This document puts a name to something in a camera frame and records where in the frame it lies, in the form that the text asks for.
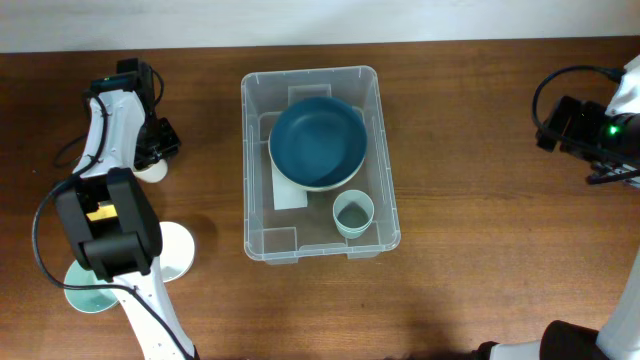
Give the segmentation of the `cream plastic cup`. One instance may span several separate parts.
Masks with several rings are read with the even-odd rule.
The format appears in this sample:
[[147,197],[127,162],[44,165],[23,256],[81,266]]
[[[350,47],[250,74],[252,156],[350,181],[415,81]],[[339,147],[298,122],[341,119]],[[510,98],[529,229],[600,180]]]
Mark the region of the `cream plastic cup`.
[[168,163],[165,159],[161,159],[143,170],[134,171],[135,177],[146,183],[158,183],[166,177],[167,173]]

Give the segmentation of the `white plastic bowl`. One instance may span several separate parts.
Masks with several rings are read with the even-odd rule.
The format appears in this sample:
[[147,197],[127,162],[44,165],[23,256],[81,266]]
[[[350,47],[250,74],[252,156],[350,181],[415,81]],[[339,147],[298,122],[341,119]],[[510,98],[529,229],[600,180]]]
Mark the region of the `white plastic bowl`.
[[151,275],[155,282],[171,282],[183,277],[195,260],[195,240],[191,232],[176,222],[159,223],[162,251],[154,260]]

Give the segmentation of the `dark blue bowl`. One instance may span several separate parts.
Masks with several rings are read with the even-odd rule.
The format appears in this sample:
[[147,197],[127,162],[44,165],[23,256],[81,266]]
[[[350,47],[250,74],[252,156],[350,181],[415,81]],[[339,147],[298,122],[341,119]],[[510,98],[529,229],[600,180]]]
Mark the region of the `dark blue bowl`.
[[361,116],[345,102],[333,97],[312,97],[293,104],[278,117],[270,141],[302,141],[322,144],[338,141],[354,146],[367,142]]

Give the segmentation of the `light teal plastic bowl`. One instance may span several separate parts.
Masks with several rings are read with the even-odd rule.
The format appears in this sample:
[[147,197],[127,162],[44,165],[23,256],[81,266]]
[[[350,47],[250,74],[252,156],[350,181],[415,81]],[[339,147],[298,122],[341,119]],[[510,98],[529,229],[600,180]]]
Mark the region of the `light teal plastic bowl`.
[[[104,281],[98,280],[93,271],[83,269],[77,261],[74,261],[67,270],[64,282],[70,285],[88,286],[103,285]],[[119,301],[109,289],[97,290],[64,290],[68,303],[77,311],[88,314],[96,314],[115,307]]]

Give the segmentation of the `beige plastic bowl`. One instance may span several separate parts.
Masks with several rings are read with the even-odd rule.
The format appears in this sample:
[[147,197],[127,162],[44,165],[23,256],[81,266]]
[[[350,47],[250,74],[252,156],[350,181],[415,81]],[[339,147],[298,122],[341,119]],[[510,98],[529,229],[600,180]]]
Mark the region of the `beige plastic bowl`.
[[338,141],[270,141],[269,155],[276,172],[290,185],[311,192],[336,189],[349,182],[366,158],[367,142],[354,146]]

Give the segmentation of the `grey plastic cup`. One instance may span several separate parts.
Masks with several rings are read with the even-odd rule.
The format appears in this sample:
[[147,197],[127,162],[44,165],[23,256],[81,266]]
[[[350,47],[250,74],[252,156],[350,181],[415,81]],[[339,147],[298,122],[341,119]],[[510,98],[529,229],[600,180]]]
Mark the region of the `grey plastic cup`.
[[347,190],[338,195],[333,203],[334,222],[347,227],[361,227],[373,221],[375,206],[372,199],[363,191]]

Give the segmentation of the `green plastic cup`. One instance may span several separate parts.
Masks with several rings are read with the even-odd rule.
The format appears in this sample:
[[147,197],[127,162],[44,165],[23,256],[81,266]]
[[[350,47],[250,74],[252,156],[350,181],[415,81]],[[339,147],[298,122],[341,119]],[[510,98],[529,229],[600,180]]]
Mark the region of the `green plastic cup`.
[[362,236],[368,228],[373,224],[373,221],[367,222],[361,227],[351,228],[347,227],[340,222],[336,222],[336,228],[338,232],[346,239],[356,239]]

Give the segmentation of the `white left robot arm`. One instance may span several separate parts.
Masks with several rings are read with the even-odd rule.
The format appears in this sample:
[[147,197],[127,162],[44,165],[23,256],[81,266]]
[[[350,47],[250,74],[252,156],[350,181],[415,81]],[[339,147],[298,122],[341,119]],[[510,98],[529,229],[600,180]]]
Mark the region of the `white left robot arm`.
[[134,175],[142,129],[154,121],[151,70],[95,80],[85,95],[90,128],[55,206],[79,265],[123,307],[148,359],[195,359],[161,277],[160,222]]

